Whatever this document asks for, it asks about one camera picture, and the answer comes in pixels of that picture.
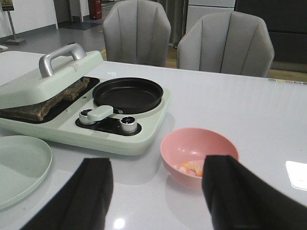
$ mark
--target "fire extinguisher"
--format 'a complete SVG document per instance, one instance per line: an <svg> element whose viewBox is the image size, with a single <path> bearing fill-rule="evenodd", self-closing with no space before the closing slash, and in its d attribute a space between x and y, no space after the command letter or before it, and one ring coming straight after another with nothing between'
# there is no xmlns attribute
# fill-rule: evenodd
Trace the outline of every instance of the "fire extinguisher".
<svg viewBox="0 0 307 230"><path fill-rule="evenodd" d="M90 19L96 20L102 18L100 0L88 0L88 7L90 10Z"/></svg>

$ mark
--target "table surface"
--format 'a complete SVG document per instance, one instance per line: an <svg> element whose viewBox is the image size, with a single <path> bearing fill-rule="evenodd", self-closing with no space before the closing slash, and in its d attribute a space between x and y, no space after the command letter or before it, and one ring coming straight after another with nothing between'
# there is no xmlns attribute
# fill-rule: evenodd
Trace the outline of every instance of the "table surface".
<svg viewBox="0 0 307 230"><path fill-rule="evenodd" d="M1 53L0 85L38 68L41 56ZM202 191L175 182L161 162L163 137L182 127L226 136L245 167L307 206L307 191L291 186L285 166L286 161L307 163L307 85L107 61L87 76L141 77L171 91L172 101L152 145L139 156L122 156L46 141L53 153L47 177L25 199L0 211L0 229L23 226L88 157L108 157L112 163L114 192L106 230L213 229ZM18 134L0 128L0 137L11 135Z"/></svg>

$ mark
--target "mint green plate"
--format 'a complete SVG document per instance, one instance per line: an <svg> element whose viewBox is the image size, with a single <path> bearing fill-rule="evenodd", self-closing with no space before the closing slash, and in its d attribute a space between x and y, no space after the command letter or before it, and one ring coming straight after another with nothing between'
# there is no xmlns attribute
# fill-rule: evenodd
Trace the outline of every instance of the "mint green plate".
<svg viewBox="0 0 307 230"><path fill-rule="evenodd" d="M50 146L28 136L0 138L0 209L25 198L44 180L52 161Z"/></svg>

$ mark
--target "floor mat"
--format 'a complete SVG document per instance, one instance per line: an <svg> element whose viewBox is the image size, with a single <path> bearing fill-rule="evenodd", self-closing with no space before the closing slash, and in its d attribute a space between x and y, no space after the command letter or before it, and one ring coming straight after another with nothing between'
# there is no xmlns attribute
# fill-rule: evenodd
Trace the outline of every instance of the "floor mat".
<svg viewBox="0 0 307 230"><path fill-rule="evenodd" d="M87 30L95 26L101 25L100 23L74 23L68 26L63 27L64 29L73 29L73 30Z"/></svg>

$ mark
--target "floor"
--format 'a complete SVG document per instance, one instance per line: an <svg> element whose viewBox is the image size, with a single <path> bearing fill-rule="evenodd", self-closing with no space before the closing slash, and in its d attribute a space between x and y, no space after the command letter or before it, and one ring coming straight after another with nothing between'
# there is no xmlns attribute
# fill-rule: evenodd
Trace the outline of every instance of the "floor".
<svg viewBox="0 0 307 230"><path fill-rule="evenodd" d="M103 17L98 20L88 19L85 22L97 23L98 25L87 30L75 30L67 29L59 25L59 29L50 29L43 33L26 33L23 34L26 42L20 46L8 46L7 51L25 51L32 53L46 54L51 51L58 49L69 43L79 43L84 50L92 51L98 50L102 53L103 59L106 60L105 42L103 36L102 23L112 6L120 0L115 1L103 1L102 3L102 15ZM176 68L177 67L177 50L173 47L169 47L168 58L166 67ZM305 72L293 72L271 69L269 77L274 79L283 79L291 81L306 81L307 73Z"/></svg>

